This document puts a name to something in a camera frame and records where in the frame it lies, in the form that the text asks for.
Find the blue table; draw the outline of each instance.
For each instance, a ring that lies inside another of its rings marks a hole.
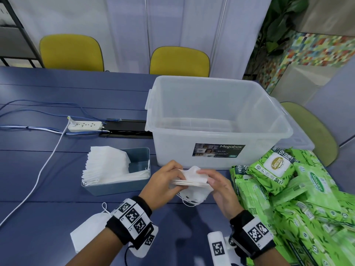
[[[148,90],[157,76],[109,72],[64,71],[0,67],[0,104],[16,99],[73,102],[97,118],[145,120]],[[73,106],[33,106],[16,102],[0,114],[34,109],[61,115],[83,116]],[[0,125],[31,125],[63,130],[66,118],[23,111],[0,118]],[[55,147],[59,135],[42,131],[0,130],[0,221],[32,189],[38,172]],[[80,186],[86,155],[91,146],[119,149],[149,147],[152,174],[159,169],[152,139],[100,138],[97,135],[65,136],[28,201],[0,227],[1,265],[64,265],[74,255],[70,232],[91,215],[113,210],[127,192],[94,197]],[[129,265],[212,265],[207,233],[230,233],[211,196],[196,207],[186,207],[179,198],[154,212],[159,234],[144,259],[128,254]],[[123,253],[113,265],[123,264]]]

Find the blue-gray plastic container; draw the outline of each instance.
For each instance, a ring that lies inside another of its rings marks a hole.
[[[83,186],[94,196],[109,195],[123,192],[142,190],[150,179],[150,152],[147,147],[121,149],[125,151],[130,158],[129,172],[135,173],[149,168],[149,178],[123,183],[99,184],[92,186]]]

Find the mosaic wall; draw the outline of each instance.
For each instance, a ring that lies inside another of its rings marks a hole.
[[[354,54],[355,37],[293,31],[284,53],[269,59],[261,67],[257,80],[271,93],[290,63],[341,67]]]

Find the person's left hand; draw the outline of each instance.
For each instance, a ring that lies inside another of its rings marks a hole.
[[[170,161],[151,176],[149,182],[140,193],[139,196],[146,201],[152,211],[162,207],[180,191],[188,188],[188,186],[169,188],[169,183],[176,177],[186,180],[183,173],[177,169],[182,170],[182,166],[174,160]]]

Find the black wrist-mounted device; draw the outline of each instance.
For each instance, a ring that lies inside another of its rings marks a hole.
[[[112,217],[106,224],[120,239],[123,245],[131,242],[135,249],[148,240],[153,232],[153,223],[149,217],[152,210],[139,196],[126,199],[112,212]]]
[[[272,233],[258,217],[254,217],[247,210],[231,219],[230,224],[233,231],[229,243],[237,246],[235,252],[241,258],[256,259],[276,246]]]

